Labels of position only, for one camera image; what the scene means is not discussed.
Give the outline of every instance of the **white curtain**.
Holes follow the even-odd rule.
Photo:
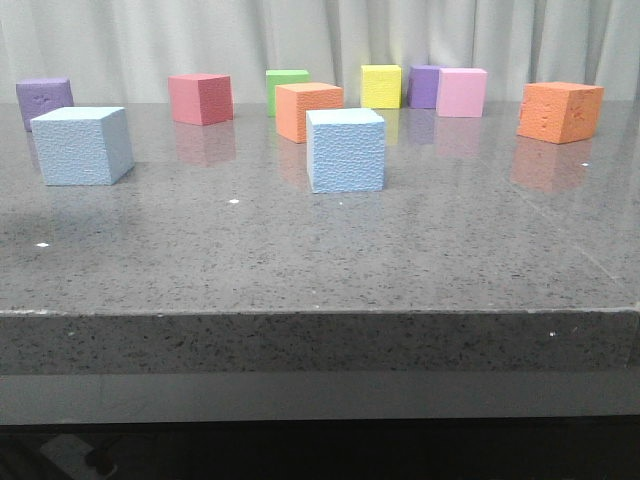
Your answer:
[[[306,68],[360,95],[360,65],[481,67],[489,100],[532,81],[638,91],[638,0],[0,0],[0,102],[67,76],[78,103],[166,102],[169,75],[226,73],[238,103]]]

